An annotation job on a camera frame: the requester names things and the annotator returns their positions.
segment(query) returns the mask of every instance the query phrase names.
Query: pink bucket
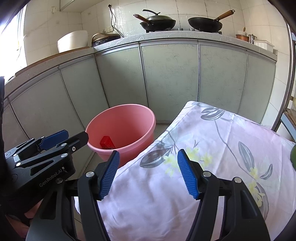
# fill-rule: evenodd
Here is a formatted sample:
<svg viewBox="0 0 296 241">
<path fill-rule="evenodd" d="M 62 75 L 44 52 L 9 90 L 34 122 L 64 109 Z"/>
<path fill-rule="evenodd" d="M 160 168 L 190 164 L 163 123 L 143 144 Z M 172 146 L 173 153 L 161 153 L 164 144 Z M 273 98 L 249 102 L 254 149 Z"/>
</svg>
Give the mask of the pink bucket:
<svg viewBox="0 0 296 241">
<path fill-rule="evenodd" d="M 113 150 L 101 149 L 103 136 L 109 136 L 120 153 L 119 167 L 136 158 L 154 141 L 155 115 L 148 107 L 123 104 L 98 114 L 88 124 L 87 145 L 107 161 Z"/>
</svg>

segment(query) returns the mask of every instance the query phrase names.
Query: brown bowl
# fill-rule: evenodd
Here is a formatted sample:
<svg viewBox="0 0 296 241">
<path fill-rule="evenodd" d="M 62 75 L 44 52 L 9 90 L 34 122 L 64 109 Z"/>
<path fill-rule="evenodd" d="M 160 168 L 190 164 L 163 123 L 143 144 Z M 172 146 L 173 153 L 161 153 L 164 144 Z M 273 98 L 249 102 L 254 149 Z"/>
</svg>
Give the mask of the brown bowl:
<svg viewBox="0 0 296 241">
<path fill-rule="evenodd" d="M 245 35 L 237 34 L 236 37 L 237 37 L 237 39 L 244 40 L 246 42 L 249 41 L 249 37 L 245 36 Z"/>
</svg>

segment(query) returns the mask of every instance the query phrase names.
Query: green object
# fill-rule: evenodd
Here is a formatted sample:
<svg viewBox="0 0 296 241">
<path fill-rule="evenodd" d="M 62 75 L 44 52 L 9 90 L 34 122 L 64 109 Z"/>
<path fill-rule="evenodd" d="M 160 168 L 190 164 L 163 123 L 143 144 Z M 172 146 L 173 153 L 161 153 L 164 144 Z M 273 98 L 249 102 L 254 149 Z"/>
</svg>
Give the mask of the green object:
<svg viewBox="0 0 296 241">
<path fill-rule="evenodd" d="M 296 170 L 296 145 L 291 150 L 290 160 L 292 162 L 294 169 Z"/>
</svg>

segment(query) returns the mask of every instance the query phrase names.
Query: wok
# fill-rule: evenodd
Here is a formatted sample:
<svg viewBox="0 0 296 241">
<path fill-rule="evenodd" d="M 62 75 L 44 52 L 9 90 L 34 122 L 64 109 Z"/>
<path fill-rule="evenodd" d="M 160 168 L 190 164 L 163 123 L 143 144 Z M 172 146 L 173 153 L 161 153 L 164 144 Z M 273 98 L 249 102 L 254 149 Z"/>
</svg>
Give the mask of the wok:
<svg viewBox="0 0 296 241">
<path fill-rule="evenodd" d="M 188 22 L 190 26 L 195 28 L 196 30 L 199 30 L 201 32 L 215 33 L 221 30 L 223 26 L 222 23 L 219 22 L 219 20 L 233 15 L 234 12 L 235 10 L 229 10 L 216 19 L 194 17 L 188 19 Z"/>
<path fill-rule="evenodd" d="M 156 13 L 151 10 L 144 9 L 143 11 L 154 13 L 155 16 L 151 16 L 148 18 L 144 18 L 139 14 L 134 14 L 134 17 L 142 20 L 141 26 L 146 32 L 154 32 L 154 31 L 161 31 L 167 28 L 173 28 L 176 24 L 176 20 L 170 18 L 169 16 L 165 15 L 158 15 L 160 13 Z"/>
</svg>

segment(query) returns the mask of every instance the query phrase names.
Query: white basin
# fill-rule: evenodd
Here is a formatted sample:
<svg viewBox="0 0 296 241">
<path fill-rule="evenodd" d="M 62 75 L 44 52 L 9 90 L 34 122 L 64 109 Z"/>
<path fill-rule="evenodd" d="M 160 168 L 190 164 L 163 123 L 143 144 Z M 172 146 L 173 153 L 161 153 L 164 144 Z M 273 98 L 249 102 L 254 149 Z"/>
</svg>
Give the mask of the white basin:
<svg viewBox="0 0 296 241">
<path fill-rule="evenodd" d="M 59 53 L 72 49 L 86 47 L 88 44 L 88 35 L 86 30 L 78 30 L 66 34 L 57 41 Z"/>
</svg>

